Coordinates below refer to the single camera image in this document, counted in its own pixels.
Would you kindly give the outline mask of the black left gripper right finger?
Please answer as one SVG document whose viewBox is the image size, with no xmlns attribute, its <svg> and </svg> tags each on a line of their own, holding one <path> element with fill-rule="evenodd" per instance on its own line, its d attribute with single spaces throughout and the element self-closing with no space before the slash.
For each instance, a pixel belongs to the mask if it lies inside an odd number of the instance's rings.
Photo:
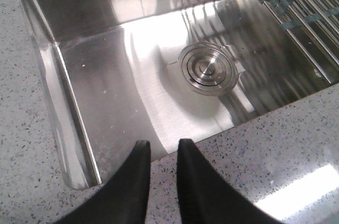
<svg viewBox="0 0 339 224">
<path fill-rule="evenodd" d="M 182 223 L 281 223 L 229 185 L 191 139 L 179 141 L 176 177 Z"/>
</svg>

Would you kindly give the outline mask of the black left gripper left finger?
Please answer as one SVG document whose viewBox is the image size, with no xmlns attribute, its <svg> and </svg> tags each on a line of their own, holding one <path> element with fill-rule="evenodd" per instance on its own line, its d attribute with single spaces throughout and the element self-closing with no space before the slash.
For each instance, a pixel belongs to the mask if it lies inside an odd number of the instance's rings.
<svg viewBox="0 0 339 224">
<path fill-rule="evenodd" d="M 150 142 L 136 142 L 109 181 L 56 223 L 144 223 L 150 185 Z"/>
</svg>

